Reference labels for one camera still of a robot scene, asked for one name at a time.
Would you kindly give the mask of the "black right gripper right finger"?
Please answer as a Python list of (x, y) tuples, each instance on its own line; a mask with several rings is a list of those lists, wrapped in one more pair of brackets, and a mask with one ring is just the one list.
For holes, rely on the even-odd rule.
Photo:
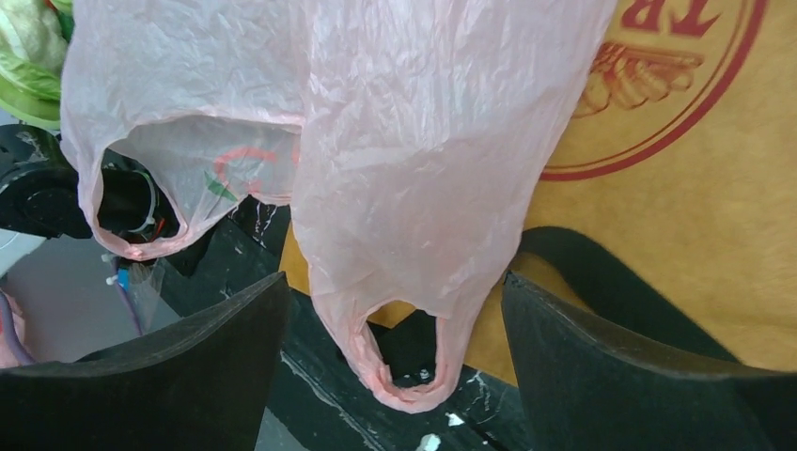
[(667, 346), (514, 273), (502, 313), (535, 450), (792, 450), (796, 377)]

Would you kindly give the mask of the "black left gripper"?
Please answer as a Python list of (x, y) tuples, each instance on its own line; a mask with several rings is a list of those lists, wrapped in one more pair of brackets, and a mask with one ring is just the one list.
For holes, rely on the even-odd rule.
[[(133, 243), (171, 238), (176, 213), (150, 173), (111, 151), (102, 167), (98, 222)], [(46, 239), (93, 232), (78, 202), (78, 174), (66, 161), (60, 137), (24, 124), (1, 127), (1, 227)]]

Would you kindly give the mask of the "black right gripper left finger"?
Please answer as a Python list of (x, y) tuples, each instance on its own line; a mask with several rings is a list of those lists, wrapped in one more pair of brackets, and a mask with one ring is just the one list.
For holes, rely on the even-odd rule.
[(291, 296), (283, 273), (74, 363), (1, 373), (5, 450), (251, 450)]

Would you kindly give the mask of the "pink plastic grocery bag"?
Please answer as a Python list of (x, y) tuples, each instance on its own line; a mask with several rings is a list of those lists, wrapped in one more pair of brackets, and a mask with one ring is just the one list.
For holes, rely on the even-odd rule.
[(137, 260), (289, 205), (312, 303), (385, 406), (450, 397), (612, 1), (77, 1), (62, 148)]

